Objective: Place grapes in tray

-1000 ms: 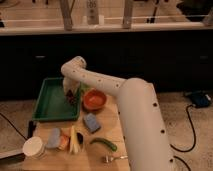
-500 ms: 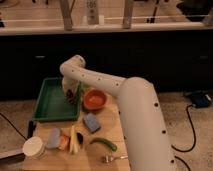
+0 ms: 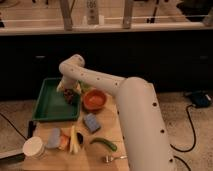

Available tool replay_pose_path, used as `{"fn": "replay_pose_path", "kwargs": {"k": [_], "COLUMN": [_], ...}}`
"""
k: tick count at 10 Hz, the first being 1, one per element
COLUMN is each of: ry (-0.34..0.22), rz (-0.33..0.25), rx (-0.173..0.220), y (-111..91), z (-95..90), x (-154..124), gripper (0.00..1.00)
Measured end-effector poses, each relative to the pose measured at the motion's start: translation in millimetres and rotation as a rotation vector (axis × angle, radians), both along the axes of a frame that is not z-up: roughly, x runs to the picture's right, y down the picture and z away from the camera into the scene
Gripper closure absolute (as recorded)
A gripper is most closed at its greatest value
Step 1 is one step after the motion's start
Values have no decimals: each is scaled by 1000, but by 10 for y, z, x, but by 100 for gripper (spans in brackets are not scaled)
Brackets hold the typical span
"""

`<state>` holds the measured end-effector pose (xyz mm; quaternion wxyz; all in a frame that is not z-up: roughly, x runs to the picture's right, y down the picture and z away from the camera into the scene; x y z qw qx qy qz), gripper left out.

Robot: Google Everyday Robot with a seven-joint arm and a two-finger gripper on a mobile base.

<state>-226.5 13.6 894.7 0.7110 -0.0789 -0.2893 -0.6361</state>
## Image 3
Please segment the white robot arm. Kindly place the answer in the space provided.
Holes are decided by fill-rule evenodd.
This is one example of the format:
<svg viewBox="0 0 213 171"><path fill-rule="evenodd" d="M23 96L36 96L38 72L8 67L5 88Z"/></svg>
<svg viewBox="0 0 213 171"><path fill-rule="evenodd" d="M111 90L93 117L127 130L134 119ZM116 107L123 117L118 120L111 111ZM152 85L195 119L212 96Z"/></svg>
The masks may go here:
<svg viewBox="0 0 213 171"><path fill-rule="evenodd" d="M153 84L140 77L86 69L84 65L84 58L78 54L61 62L58 90L82 81L115 98L130 171L177 171Z"/></svg>

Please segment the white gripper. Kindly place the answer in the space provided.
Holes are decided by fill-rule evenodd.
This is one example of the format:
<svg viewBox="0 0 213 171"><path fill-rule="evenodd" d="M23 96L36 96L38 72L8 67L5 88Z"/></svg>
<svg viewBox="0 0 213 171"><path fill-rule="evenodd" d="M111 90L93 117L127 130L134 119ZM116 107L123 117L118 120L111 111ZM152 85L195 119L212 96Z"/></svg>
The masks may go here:
<svg viewBox="0 0 213 171"><path fill-rule="evenodd" d="M57 91L63 92L67 89L71 89L71 90L79 93L80 89L79 89L78 81L69 79L67 77L63 77L57 86Z"/></svg>

